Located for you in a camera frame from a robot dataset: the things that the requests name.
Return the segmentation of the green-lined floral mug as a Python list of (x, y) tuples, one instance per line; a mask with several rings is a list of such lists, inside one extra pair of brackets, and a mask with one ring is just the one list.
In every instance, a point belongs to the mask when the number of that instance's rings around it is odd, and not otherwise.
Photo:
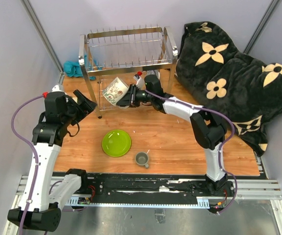
[(103, 97), (112, 105), (116, 106), (117, 102), (128, 92), (129, 86), (116, 77), (104, 90)]

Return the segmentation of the lime green plate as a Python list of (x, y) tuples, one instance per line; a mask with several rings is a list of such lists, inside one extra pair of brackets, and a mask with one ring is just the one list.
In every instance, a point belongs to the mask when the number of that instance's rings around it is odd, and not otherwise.
[(102, 139), (102, 150), (111, 157), (121, 157), (131, 148), (131, 137), (126, 131), (109, 131)]

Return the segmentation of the steel wire dish rack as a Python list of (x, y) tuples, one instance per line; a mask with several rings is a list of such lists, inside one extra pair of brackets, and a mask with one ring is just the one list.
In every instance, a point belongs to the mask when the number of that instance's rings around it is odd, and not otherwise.
[(103, 111), (114, 108), (102, 96), (110, 76), (169, 70), (163, 89), (170, 93), (177, 57), (177, 45), (169, 26), (130, 26), (80, 35), (78, 61), (91, 100), (97, 103), (97, 117), (102, 118)]

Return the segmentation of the small grey cup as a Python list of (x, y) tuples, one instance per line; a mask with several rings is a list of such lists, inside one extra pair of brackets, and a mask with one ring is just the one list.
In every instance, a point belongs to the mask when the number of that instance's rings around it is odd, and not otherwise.
[(139, 166), (144, 166), (146, 169), (149, 168), (149, 156), (145, 152), (139, 152), (135, 156), (135, 162)]

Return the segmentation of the blue patterned bowl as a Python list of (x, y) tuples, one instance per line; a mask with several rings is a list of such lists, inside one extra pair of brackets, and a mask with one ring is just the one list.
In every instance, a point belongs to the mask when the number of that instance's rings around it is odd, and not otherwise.
[(157, 77), (160, 77), (160, 72), (158, 70), (148, 70), (147, 75), (156, 75)]

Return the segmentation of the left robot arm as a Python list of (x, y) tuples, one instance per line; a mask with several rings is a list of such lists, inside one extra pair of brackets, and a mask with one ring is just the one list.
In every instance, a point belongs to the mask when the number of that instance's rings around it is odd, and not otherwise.
[(92, 113), (97, 104), (89, 100), (79, 90), (75, 98), (62, 90), (45, 92), (36, 97), (44, 100), (45, 111), (33, 129), (32, 140), (21, 136), (11, 119), (13, 133), (33, 152), (31, 166), (24, 193), (17, 208), (10, 209), (7, 215), (9, 222), (24, 230), (53, 232), (57, 229), (63, 208), (75, 193), (85, 193), (94, 187), (83, 169), (69, 169), (55, 189), (51, 189), (51, 178), (56, 159), (61, 151), (66, 135), (72, 137), (68, 127), (79, 126), (80, 121)]

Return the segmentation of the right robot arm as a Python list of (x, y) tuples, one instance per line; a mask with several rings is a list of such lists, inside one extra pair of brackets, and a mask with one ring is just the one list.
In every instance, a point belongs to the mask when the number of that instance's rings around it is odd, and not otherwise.
[(220, 113), (208, 110), (201, 105), (193, 105), (163, 91), (160, 80), (155, 75), (145, 77), (145, 89), (130, 85), (127, 97), (130, 107), (138, 107), (149, 102), (155, 110), (173, 115), (191, 123), (196, 142), (205, 151), (206, 175), (205, 189), (216, 196), (227, 183), (224, 170), (222, 145), (227, 132)]

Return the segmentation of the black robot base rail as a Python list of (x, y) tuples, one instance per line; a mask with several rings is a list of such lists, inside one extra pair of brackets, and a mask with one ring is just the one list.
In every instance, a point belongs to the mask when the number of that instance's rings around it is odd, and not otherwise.
[(87, 173), (95, 188), (94, 203), (118, 205), (193, 205), (198, 197), (233, 197), (235, 186), (225, 180), (216, 189), (202, 178), (181, 179), (172, 175)]

